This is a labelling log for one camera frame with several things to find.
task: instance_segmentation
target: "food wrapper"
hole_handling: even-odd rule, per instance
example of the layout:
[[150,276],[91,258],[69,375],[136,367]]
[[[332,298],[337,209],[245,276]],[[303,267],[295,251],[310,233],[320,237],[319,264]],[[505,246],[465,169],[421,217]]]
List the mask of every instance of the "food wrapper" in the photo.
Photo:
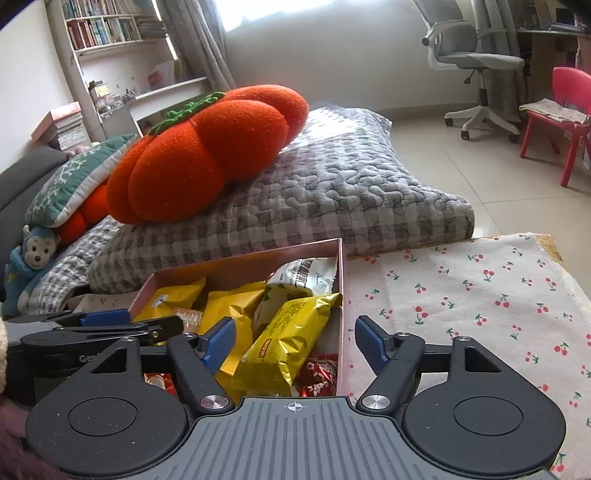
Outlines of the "food wrapper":
[[238,403],[242,394],[233,391],[232,377],[236,367],[252,345],[252,319],[265,290],[265,282],[249,283],[232,291],[212,291],[207,297],[207,305],[201,316],[198,334],[207,332],[224,317],[232,317],[236,322],[236,343],[216,374],[216,380]]
[[306,359],[296,381],[300,397],[336,395],[337,357],[337,355],[323,355]]
[[203,315],[203,312],[177,307],[173,310],[173,315],[176,315],[183,321],[183,332],[196,333],[199,329],[199,324],[201,324],[201,315]]
[[291,395],[291,385],[340,293],[290,300],[242,357],[232,387],[247,395]]
[[336,257],[301,258],[282,265],[267,280],[255,316],[255,333],[265,329],[285,302],[332,292],[336,269]]
[[144,381],[178,397],[177,389],[174,387],[173,378],[170,374],[144,374]]
[[176,308],[189,309],[199,297],[205,286],[205,277],[190,285],[174,285],[156,290],[148,304],[134,318],[134,322],[154,320],[160,317],[175,315]]

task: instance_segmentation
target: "metal screw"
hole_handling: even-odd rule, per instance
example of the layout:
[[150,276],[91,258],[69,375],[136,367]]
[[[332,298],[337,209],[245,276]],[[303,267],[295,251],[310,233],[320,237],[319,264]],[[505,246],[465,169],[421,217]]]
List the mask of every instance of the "metal screw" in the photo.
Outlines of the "metal screw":
[[199,404],[208,410],[221,410],[230,404],[230,400],[223,395],[208,395],[207,397],[203,397],[199,401]]
[[383,395],[368,395],[361,400],[361,403],[371,410],[383,410],[390,405],[390,399]]

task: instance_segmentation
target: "pink box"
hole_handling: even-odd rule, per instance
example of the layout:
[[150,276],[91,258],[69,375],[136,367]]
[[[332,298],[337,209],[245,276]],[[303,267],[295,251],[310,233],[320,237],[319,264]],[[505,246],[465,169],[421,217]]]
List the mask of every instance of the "pink box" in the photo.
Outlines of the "pink box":
[[266,280],[280,266],[299,258],[337,257],[338,270],[333,286],[334,292],[343,295],[342,306],[333,307],[330,319],[320,335],[313,353],[338,353],[337,395],[347,395],[345,365],[341,361],[342,352],[348,344],[348,332],[345,328],[345,255],[340,238],[324,240],[293,247],[276,248],[238,257],[227,257],[183,267],[166,268],[154,272],[139,291],[129,307],[129,313],[135,318],[152,298],[156,290],[173,285],[187,285],[200,278],[207,277],[206,290],[233,290],[246,283]]

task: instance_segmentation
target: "white wall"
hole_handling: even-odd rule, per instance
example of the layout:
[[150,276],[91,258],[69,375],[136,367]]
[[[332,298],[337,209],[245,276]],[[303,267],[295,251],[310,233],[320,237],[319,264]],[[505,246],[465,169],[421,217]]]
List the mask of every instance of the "white wall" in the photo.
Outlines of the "white wall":
[[125,89],[137,88],[138,94],[150,91],[148,73],[155,66],[173,56],[165,39],[134,45],[119,50],[106,50],[79,58],[86,84],[91,80],[103,80],[111,93],[123,95]]
[[[470,0],[461,7],[473,22]],[[425,32],[411,0],[335,0],[242,25],[226,48],[239,86],[279,83],[309,102],[378,111],[476,102],[466,73],[429,68]]]
[[52,108],[72,101],[57,59],[43,0],[0,31],[0,171],[30,146],[31,132]]

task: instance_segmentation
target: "pillow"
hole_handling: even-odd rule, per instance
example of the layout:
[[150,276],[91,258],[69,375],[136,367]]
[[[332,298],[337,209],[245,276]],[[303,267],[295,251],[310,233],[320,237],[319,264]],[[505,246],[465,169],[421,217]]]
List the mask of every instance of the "pillow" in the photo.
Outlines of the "pillow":
[[25,223],[49,228],[64,224],[111,175],[135,139],[135,134],[110,138],[64,163],[37,193]]

